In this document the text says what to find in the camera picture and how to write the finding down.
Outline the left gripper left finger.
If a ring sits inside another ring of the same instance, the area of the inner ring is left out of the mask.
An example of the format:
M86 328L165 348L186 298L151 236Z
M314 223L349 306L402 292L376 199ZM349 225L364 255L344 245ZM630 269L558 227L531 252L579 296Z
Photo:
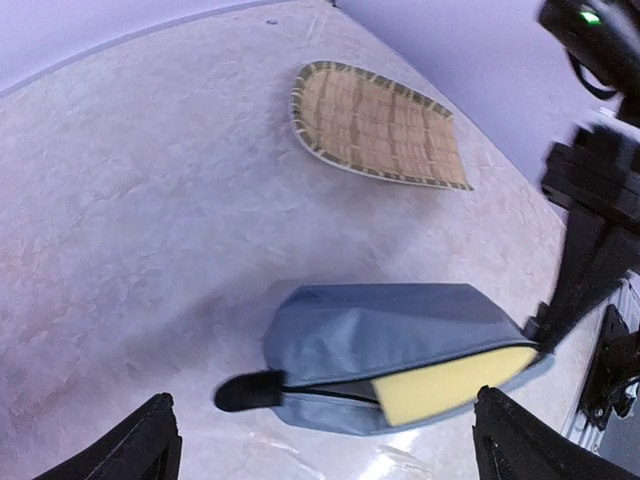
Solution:
M179 476L182 437L168 393L152 396L92 445L40 480L138 480Z

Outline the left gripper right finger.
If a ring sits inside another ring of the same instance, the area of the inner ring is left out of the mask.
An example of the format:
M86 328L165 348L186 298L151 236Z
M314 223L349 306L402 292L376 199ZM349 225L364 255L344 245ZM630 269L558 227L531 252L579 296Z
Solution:
M567 440L497 388L480 389L474 413L481 480L625 477L623 468Z

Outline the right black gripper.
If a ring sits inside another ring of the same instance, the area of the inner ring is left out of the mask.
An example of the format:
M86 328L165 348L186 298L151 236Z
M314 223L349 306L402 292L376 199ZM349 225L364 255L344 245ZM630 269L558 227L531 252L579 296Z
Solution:
M554 350L639 268L639 129L577 127L570 144L552 144L540 188L566 211L595 212L569 212L554 292L527 324L540 349Z

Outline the yellow sponge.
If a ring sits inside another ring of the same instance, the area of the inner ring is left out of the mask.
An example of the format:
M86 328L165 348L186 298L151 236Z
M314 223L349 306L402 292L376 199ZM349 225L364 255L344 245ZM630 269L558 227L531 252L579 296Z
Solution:
M527 346L503 347L372 381L387 423L400 427L463 406L484 386L497 387L537 356Z

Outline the grey zip pouch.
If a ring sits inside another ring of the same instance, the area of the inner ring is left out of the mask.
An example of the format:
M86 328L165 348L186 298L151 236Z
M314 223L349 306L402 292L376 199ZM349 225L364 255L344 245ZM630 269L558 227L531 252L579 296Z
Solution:
M288 425L352 436L422 427L467 411L393 427L372 381L503 347L537 351L501 386L519 388L551 365L497 304L468 284L303 286L275 311L263 340L264 370L232 377L213 397L236 413L270 409Z

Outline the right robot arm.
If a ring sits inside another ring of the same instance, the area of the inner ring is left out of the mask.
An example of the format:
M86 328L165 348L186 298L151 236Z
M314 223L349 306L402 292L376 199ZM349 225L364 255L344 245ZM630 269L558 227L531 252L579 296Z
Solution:
M618 111L594 113L570 144L555 142L540 187L567 213L556 286L527 324L552 352L595 306L639 268L639 5L635 1L546 1L538 21L564 47L576 76Z

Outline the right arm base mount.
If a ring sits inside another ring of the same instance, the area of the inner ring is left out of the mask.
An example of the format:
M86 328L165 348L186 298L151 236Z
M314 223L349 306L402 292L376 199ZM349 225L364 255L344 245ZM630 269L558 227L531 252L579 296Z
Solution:
M579 410L604 431L612 413L628 416L639 391L639 332L631 333L614 304L606 307Z

